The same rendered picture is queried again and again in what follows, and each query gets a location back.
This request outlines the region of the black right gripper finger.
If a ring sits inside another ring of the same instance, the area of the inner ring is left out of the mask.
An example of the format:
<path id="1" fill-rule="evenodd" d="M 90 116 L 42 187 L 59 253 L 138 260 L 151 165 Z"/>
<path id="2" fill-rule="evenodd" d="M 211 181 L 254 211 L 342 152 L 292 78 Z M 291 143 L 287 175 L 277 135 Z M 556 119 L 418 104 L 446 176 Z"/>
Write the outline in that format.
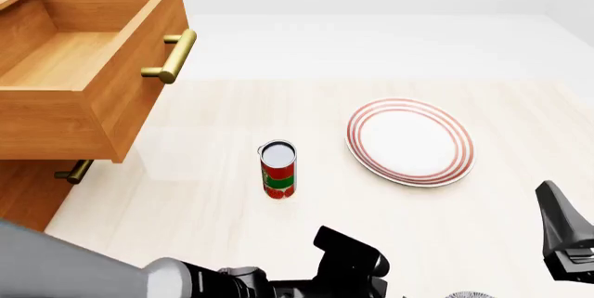
<path id="1" fill-rule="evenodd" d="M 542 217 L 543 254 L 594 248 L 594 225 L 584 218 L 551 180 L 536 189 Z"/>

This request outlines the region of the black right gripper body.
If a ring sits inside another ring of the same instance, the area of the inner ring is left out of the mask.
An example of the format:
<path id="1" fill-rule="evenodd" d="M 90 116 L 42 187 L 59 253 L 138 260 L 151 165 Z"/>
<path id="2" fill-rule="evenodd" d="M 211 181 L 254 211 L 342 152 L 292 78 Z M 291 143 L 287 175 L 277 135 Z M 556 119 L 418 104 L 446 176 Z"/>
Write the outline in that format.
<path id="1" fill-rule="evenodd" d="M 547 250 L 543 256 L 553 280 L 594 283 L 594 245 Z"/>

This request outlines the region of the wooden drawer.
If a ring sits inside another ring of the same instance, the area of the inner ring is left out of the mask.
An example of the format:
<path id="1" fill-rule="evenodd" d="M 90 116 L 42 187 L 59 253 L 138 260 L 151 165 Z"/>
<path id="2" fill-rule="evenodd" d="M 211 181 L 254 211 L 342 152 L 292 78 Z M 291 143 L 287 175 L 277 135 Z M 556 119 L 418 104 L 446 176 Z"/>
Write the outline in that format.
<path id="1" fill-rule="evenodd" d="M 0 219 L 44 231 L 71 191 L 72 184 L 55 172 L 76 161 L 0 161 Z"/>
<path id="2" fill-rule="evenodd" d="M 40 0 L 56 31 L 0 76 L 8 160 L 121 162 L 162 89 L 164 35 L 190 29 L 183 0 Z"/>

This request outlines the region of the white plate with red rings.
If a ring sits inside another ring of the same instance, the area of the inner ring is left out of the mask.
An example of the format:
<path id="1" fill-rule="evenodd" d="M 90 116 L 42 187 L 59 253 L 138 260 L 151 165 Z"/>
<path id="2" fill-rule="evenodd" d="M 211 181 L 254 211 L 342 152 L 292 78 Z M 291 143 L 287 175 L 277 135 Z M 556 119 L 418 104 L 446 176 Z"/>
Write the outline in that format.
<path id="1" fill-rule="evenodd" d="M 373 174 L 416 188 L 455 183 L 476 161 L 464 124 L 441 108 L 409 98 L 375 99 L 356 108 L 346 124 L 345 142 Z"/>

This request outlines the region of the red and green tin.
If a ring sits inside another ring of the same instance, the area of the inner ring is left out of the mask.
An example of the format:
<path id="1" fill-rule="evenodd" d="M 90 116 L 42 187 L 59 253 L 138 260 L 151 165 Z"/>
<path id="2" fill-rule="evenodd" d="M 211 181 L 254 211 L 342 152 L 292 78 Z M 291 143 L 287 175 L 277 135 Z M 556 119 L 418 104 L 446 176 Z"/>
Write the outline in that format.
<path id="1" fill-rule="evenodd" d="M 289 142 L 275 139 L 257 150 L 265 194 L 273 200 L 284 200 L 296 191 L 297 151 Z"/>

